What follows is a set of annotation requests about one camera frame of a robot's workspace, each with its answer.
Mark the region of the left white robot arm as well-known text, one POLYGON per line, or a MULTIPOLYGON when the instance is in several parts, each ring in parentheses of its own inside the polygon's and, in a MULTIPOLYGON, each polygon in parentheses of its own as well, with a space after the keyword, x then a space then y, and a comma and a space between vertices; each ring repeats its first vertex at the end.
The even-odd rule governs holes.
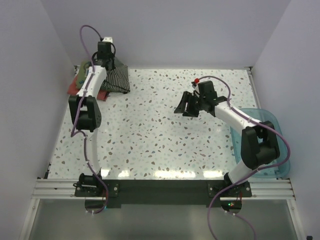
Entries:
POLYGON ((104 190, 97 154, 98 128, 102 123, 97 96, 108 72, 115 67, 115 54, 116 47, 112 41, 101 39, 90 62, 83 66, 85 80, 82 87, 76 95, 71 95, 68 99, 73 124, 71 136, 83 135, 84 159, 92 173, 91 176, 81 174, 79 181, 86 185, 86 191, 92 196, 99 196, 104 190))

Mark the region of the olive green tank top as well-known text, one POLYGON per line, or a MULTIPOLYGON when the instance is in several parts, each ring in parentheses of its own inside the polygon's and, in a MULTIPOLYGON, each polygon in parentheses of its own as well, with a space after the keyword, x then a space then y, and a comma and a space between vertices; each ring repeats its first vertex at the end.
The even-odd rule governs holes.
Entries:
POLYGON ((80 67, 78 68, 76 88, 81 89, 86 81, 89 67, 91 66, 90 61, 82 61, 80 67))

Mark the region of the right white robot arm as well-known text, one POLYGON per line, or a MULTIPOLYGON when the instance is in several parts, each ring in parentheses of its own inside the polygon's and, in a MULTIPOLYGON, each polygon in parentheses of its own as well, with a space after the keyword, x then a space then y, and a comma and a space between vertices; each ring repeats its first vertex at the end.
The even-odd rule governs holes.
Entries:
POLYGON ((193 92, 183 92, 174 113, 196 118, 200 111, 205 111, 227 123, 241 137, 241 160, 224 175, 222 185, 223 192, 233 197, 241 190, 246 176, 280 156, 275 127, 270 121, 261 122, 233 107, 229 96, 218 96, 211 80, 201 82, 196 78, 191 85, 193 92))

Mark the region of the striped black white tank top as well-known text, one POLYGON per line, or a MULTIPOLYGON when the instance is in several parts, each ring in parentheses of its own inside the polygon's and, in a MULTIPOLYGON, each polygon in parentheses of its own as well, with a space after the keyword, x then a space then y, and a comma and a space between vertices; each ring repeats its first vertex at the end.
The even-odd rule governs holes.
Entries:
POLYGON ((100 89, 107 92, 129 93, 131 89, 128 66, 115 57, 114 69, 107 72, 107 77, 100 89))

